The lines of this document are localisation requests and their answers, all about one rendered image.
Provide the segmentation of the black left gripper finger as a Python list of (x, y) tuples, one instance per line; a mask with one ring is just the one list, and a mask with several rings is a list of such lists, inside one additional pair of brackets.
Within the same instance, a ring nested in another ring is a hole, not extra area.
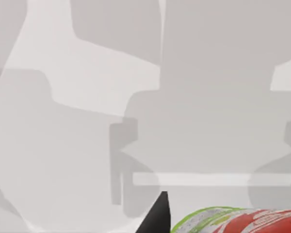
[(135, 233), (170, 233), (168, 192), (162, 191)]

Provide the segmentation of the red and white can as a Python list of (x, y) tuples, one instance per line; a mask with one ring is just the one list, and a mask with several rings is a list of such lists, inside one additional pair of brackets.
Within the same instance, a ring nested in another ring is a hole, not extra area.
[(213, 206), (188, 214), (170, 233), (291, 233), (291, 210)]

